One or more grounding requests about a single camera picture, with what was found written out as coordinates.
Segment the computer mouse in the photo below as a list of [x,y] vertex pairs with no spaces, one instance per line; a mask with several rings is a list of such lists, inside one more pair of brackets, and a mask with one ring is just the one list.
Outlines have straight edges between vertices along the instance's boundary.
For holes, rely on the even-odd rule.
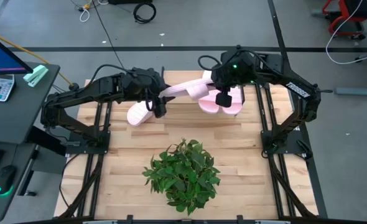
[[14,181],[16,173],[16,167],[9,165],[4,166],[0,170],[0,195],[8,192],[11,187],[12,183]]

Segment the wooden platform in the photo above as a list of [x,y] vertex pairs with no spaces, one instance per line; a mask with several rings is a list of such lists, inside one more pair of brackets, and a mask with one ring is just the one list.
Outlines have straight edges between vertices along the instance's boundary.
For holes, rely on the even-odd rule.
[[[165,82],[169,85],[201,77],[200,71],[165,72]],[[277,218],[268,161],[261,157],[262,126],[255,87],[246,86],[244,90],[246,102],[236,117],[206,114],[197,102],[182,97],[167,105],[164,118],[151,118],[138,127],[130,126],[126,121],[126,112],[133,103],[115,103],[110,121],[110,150],[103,164],[95,218],[126,219],[127,215],[134,215],[136,220],[236,219],[237,215],[243,215],[245,219]],[[271,92],[277,121],[281,123],[292,112],[289,95],[281,86],[272,86]],[[263,99],[267,108],[265,95]],[[78,119],[93,124],[96,106],[96,103],[81,105]],[[144,186],[146,178],[141,174],[144,166],[150,166],[154,154],[157,156],[170,144],[180,142],[181,138],[202,142],[204,149],[215,157],[216,168],[221,171],[217,196],[206,204],[205,209],[196,210],[190,217],[186,212],[176,212],[174,207],[166,205],[164,194],[151,194],[150,186]],[[68,203],[81,189],[86,157],[78,156],[65,171],[62,190]],[[294,155],[285,158],[294,192],[316,214],[305,162]],[[283,190],[281,194],[285,214],[288,214]],[[90,197],[91,194],[87,197],[85,214],[89,211]],[[55,215],[65,209],[59,195]]]

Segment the green plant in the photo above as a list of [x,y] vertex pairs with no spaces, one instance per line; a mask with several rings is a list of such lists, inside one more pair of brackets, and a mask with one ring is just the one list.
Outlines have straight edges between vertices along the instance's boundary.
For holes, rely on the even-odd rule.
[[151,192],[164,191],[168,205],[175,206],[178,212],[187,208],[190,215],[196,208],[204,208],[216,191],[213,184],[219,185],[216,176],[220,171],[213,167],[214,158],[196,140],[186,143],[185,139],[175,145],[174,152],[160,153],[161,160],[151,159],[151,169],[145,167],[142,174],[151,182]]

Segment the white cable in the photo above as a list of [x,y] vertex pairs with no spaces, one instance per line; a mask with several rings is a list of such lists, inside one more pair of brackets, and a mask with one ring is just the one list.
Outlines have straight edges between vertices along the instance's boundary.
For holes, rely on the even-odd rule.
[[340,30],[340,28],[341,28],[341,26],[343,26],[347,21],[349,21],[351,18],[352,18],[352,16],[353,15],[355,15],[355,13],[357,12],[357,10],[359,9],[359,7],[360,7],[360,5],[362,4],[362,2],[363,2],[363,0],[361,0],[360,2],[359,2],[359,5],[358,5],[358,7],[356,7],[356,9],[353,11],[353,13],[352,13],[352,15],[349,17],[349,18],[347,18],[346,19],[346,21],[344,21],[336,30],[335,30],[335,32],[334,32],[334,34],[332,35],[332,37],[330,38],[330,40],[328,41],[328,43],[327,43],[327,45],[326,45],[326,54],[327,54],[327,56],[330,58],[330,60],[332,61],[332,62],[334,62],[334,63],[337,63],[337,64],[339,64],[339,65],[349,65],[349,64],[351,64],[351,63],[356,63],[356,62],[360,62],[360,61],[363,61],[363,60],[366,60],[367,59],[367,57],[365,57],[365,58],[360,58],[360,59],[358,59],[358,60],[354,60],[354,61],[352,61],[352,62],[336,62],[334,59],[332,59],[332,57],[330,56],[330,54],[328,53],[328,46],[330,45],[330,42],[332,41],[332,39],[334,38],[334,36],[335,36],[335,34],[338,32],[338,30]]
[[109,4],[109,2],[106,2],[106,3],[101,3],[102,0],[98,0],[98,3],[99,4]]
[[[88,17],[85,20],[82,19],[84,13],[88,13]],[[88,10],[86,10],[86,9],[83,8],[83,12],[80,15],[80,21],[86,22],[88,19],[90,19],[90,12]]]

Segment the gray floor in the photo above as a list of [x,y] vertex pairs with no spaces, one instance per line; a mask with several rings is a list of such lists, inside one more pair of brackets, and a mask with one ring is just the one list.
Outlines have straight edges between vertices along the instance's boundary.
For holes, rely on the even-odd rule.
[[[312,17],[324,0],[275,0],[287,47],[324,47],[330,38],[328,23]],[[99,12],[115,46],[236,45],[277,47],[267,1],[263,0],[155,0],[154,22],[136,24],[132,15],[116,6],[100,6]],[[132,11],[133,5],[122,6]],[[81,23],[80,13],[67,0],[10,0],[0,18],[0,34],[24,47],[109,46],[91,10]],[[346,38],[332,47],[367,47],[367,38],[356,44]],[[59,64],[61,72],[80,85],[104,63],[118,64],[112,52],[38,52]],[[197,57],[221,52],[119,52],[125,67],[160,70],[198,70]],[[37,61],[24,53],[17,55]],[[353,60],[357,54],[332,54],[336,60]],[[367,86],[367,62],[336,65],[323,53],[289,53],[294,71],[322,88]],[[99,76],[115,73],[104,69]],[[57,78],[55,84],[67,88]],[[77,108],[68,113],[75,116]],[[318,119],[308,124],[322,193],[330,218],[367,220],[367,97],[324,94]],[[3,223],[48,219],[53,215],[60,177],[38,173],[29,188],[39,196],[16,197]]]

